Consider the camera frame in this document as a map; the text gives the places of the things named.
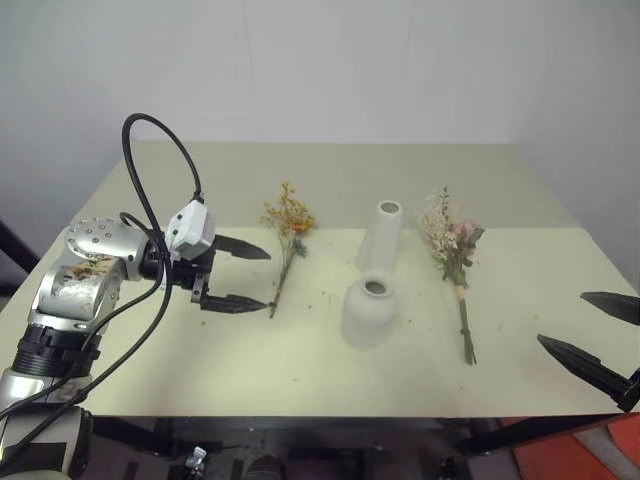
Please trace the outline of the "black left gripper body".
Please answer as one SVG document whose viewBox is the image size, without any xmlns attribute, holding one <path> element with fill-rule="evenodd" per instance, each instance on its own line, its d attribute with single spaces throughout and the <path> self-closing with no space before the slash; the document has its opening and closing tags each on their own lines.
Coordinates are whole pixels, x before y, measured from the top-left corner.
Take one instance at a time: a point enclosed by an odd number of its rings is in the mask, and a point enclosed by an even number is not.
<svg viewBox="0 0 640 480">
<path fill-rule="evenodd" d="M 192 260 L 180 259 L 172 263 L 173 285 L 191 292 L 191 302 L 204 305 L 208 298 L 209 279 L 215 249 L 207 249 Z"/>
</svg>

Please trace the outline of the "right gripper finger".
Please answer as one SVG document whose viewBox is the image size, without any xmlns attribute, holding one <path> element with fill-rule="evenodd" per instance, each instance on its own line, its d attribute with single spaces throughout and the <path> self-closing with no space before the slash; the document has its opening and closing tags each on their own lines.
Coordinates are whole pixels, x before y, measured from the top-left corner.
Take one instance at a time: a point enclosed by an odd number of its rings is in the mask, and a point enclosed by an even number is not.
<svg viewBox="0 0 640 480">
<path fill-rule="evenodd" d="M 614 401 L 631 400 L 631 380 L 605 367 L 598 357 L 561 340 L 537 335 L 542 347 L 566 370 Z"/>
<path fill-rule="evenodd" d="M 639 298 L 612 292 L 583 292 L 580 298 L 606 314 L 630 323 L 639 324 Z"/>
</svg>

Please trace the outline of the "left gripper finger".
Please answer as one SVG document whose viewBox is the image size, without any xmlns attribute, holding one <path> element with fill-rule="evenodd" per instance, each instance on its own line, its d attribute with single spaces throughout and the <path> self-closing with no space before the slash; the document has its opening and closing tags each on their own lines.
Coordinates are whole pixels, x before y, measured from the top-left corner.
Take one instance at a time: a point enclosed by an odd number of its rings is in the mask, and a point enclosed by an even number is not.
<svg viewBox="0 0 640 480">
<path fill-rule="evenodd" d="M 241 239 L 216 235 L 213 241 L 216 251 L 229 253 L 231 256 L 247 260 L 270 260 L 271 255 L 259 246 Z"/>
<path fill-rule="evenodd" d="M 202 310 L 224 314 L 249 313 L 270 307 L 269 303 L 264 303 L 250 297 L 231 294 L 225 297 L 204 295 L 200 298 L 199 304 Z"/>
</svg>

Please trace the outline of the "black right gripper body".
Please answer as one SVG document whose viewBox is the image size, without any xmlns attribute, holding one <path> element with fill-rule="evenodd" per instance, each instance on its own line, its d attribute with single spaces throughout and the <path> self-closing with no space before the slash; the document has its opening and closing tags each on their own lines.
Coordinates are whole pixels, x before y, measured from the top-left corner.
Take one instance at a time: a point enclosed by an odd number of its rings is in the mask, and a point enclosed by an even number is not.
<svg viewBox="0 0 640 480">
<path fill-rule="evenodd" d="M 619 408 L 626 413 L 629 413 L 639 402 L 639 377 L 640 369 L 637 369 L 628 379 L 629 385 L 619 397 Z"/>
</svg>

